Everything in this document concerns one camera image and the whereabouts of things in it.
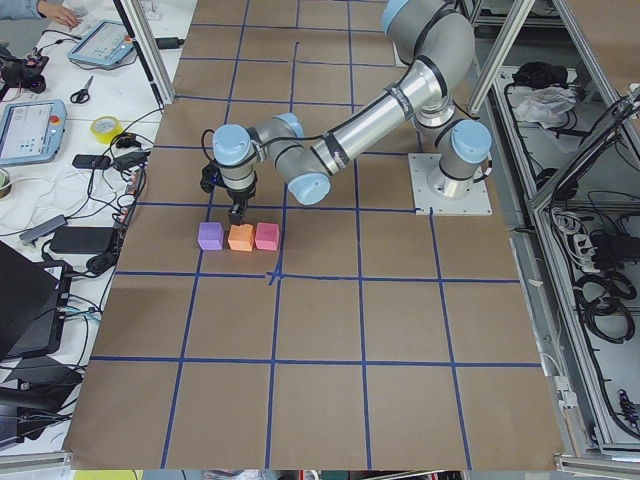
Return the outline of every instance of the blue sleeve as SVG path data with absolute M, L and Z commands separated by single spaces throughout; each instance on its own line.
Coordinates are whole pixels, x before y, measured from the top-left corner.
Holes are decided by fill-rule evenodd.
M 38 0 L 0 0 L 0 20 L 42 18 L 37 6 Z

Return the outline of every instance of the human hand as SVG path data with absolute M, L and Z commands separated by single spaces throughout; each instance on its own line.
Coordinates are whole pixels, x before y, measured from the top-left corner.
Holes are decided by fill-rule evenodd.
M 73 10 L 69 10 L 62 5 L 56 5 L 54 3 L 47 3 L 45 0 L 38 2 L 38 12 L 47 17 L 49 20 L 53 20 L 60 25 L 65 25 L 69 28 L 77 27 L 80 21 Z

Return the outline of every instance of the device screen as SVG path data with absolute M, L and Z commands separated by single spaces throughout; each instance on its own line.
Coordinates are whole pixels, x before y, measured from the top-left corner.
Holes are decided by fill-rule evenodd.
M 123 25 L 105 23 L 91 37 L 83 41 L 82 46 L 74 53 L 83 57 L 106 61 L 119 48 L 126 35 L 127 31 Z
M 0 159 L 41 154 L 53 105 L 45 103 L 9 108 L 0 141 Z

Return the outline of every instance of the cube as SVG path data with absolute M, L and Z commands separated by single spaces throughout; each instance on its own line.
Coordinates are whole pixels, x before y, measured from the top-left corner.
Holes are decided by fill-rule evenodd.
M 198 229 L 198 244 L 202 250 L 222 250 L 224 230 L 220 222 L 202 222 Z
M 259 222 L 256 227 L 256 248 L 259 250 L 278 250 L 280 227 L 277 223 Z
M 255 240 L 255 230 L 253 225 L 231 225 L 229 231 L 229 247 L 231 250 L 237 250 L 241 252 L 253 251 L 253 242 Z

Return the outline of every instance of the black scissors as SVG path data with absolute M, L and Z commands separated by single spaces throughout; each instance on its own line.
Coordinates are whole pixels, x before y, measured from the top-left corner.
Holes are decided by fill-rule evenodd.
M 89 87 L 91 86 L 91 82 L 93 82 L 93 75 L 91 75 L 91 78 L 87 80 L 87 83 L 85 83 L 84 87 L 71 95 L 71 97 L 69 98 L 69 100 L 71 100 L 71 103 L 83 104 L 89 101 L 89 99 L 91 98 L 91 96 L 89 95 Z

